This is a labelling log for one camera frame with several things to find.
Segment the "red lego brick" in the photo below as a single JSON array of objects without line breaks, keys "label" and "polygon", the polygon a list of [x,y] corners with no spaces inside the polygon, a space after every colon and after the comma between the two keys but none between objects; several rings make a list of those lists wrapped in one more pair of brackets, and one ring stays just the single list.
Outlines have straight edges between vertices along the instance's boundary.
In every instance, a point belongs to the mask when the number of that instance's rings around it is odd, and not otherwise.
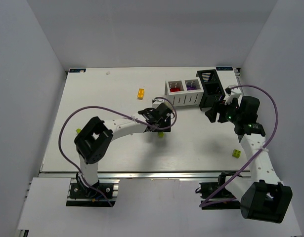
[{"label": "red lego brick", "polygon": [[180,91],[182,91],[180,87],[170,88],[171,93],[180,92]]}]

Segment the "purple lego brick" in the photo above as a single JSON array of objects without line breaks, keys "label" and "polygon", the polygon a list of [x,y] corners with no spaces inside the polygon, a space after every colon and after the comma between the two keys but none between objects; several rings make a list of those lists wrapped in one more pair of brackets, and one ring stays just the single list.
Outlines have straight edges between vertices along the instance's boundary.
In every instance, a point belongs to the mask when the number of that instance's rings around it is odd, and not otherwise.
[{"label": "purple lego brick", "polygon": [[186,87],[187,87],[187,90],[196,90],[197,89],[197,86],[194,84],[187,84]]}]

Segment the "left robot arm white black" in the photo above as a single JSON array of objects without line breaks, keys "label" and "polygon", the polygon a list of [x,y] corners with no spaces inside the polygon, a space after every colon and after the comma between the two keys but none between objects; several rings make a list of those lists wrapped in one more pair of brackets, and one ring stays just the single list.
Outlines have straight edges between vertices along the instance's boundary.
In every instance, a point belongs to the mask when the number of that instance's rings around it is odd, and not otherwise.
[{"label": "left robot arm white black", "polygon": [[80,179],[87,186],[98,183],[98,162],[104,157],[110,143],[116,139],[144,132],[158,132],[169,128],[173,110],[164,102],[155,108],[138,111],[129,119],[101,120],[93,117],[74,140],[80,157]]}]

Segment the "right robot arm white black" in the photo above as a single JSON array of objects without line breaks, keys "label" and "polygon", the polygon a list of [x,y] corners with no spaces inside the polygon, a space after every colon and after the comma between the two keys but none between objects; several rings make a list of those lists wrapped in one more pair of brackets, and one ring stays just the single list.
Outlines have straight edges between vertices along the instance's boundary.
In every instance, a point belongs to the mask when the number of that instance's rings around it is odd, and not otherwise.
[{"label": "right robot arm white black", "polygon": [[238,200],[241,215],[245,219],[282,223],[293,196],[292,189],[283,185],[270,161],[265,131],[257,122],[259,99],[251,96],[231,101],[217,101],[205,112],[210,122],[231,122],[235,134],[248,159],[251,180],[242,177],[239,170],[235,173],[222,172],[218,177],[218,187],[202,202],[201,207],[214,205],[210,199],[222,190]]}]

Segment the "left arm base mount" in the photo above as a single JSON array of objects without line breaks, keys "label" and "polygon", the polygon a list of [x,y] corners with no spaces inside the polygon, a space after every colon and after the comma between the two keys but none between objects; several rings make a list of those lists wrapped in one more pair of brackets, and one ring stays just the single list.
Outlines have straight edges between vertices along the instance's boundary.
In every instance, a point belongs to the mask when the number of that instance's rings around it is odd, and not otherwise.
[{"label": "left arm base mount", "polygon": [[68,207],[113,207],[117,190],[114,183],[100,182],[94,184],[97,190],[87,187],[80,175],[77,173],[76,178],[71,180],[67,194],[66,206]]}]

